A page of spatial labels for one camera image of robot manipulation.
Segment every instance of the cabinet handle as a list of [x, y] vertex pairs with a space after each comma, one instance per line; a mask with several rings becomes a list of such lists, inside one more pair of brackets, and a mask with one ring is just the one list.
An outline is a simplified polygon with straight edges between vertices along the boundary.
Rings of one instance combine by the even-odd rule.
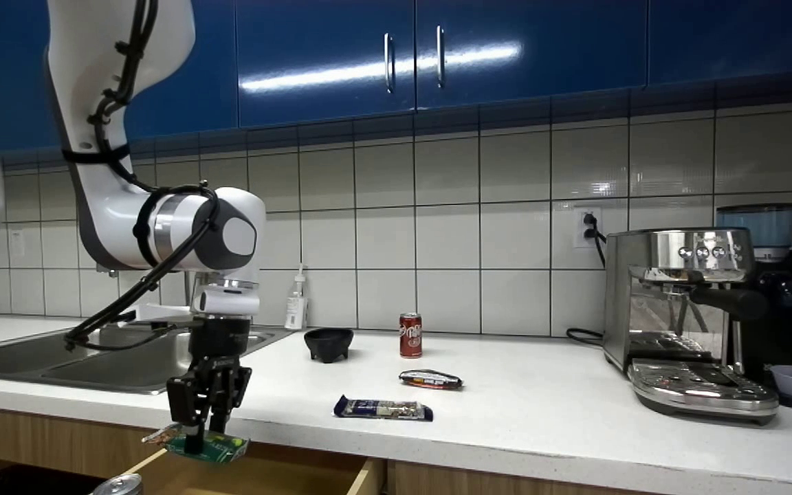
[[448, 74], [447, 74], [447, 66], [448, 66], [448, 60], [447, 60], [447, 27], [436, 27], [436, 85], [438, 89], [447, 89], [447, 82], [448, 82]]
[[393, 37], [386, 34], [386, 90], [393, 94], [396, 89], [396, 46], [393, 46]]

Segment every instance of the white bottle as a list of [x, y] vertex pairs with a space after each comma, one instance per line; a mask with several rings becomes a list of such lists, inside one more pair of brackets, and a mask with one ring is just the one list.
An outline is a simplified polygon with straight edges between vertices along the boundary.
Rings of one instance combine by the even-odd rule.
[[298, 266], [293, 277], [293, 292], [287, 302], [287, 330], [302, 330], [308, 314], [308, 298], [306, 298], [306, 265]]

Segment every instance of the coffee machine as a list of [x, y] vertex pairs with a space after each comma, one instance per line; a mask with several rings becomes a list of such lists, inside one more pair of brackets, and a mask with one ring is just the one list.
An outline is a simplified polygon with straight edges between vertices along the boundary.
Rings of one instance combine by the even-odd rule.
[[745, 228], [609, 236], [606, 357], [663, 413], [770, 422], [775, 394], [742, 376], [742, 324], [767, 302]]
[[745, 376], [767, 383], [767, 365], [792, 365], [792, 203], [722, 207], [722, 228], [749, 228], [755, 269], [742, 290], [767, 299], [767, 316], [745, 323]]

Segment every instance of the metal canister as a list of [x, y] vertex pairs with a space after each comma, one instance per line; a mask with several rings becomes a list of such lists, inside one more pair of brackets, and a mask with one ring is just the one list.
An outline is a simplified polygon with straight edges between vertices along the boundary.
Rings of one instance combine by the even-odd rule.
[[399, 314], [399, 356], [403, 357], [421, 357], [423, 356], [421, 314]]

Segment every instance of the sink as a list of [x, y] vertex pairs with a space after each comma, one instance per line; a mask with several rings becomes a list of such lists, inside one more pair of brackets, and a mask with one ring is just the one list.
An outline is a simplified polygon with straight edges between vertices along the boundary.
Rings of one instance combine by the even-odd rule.
[[[119, 324], [96, 332], [100, 345], [124, 346], [150, 335], [144, 324]], [[290, 335], [275, 327], [253, 327], [245, 356]], [[0, 346], [0, 380], [73, 386], [93, 390], [152, 394], [191, 365], [188, 330], [169, 332], [128, 352], [67, 349], [63, 332]]]

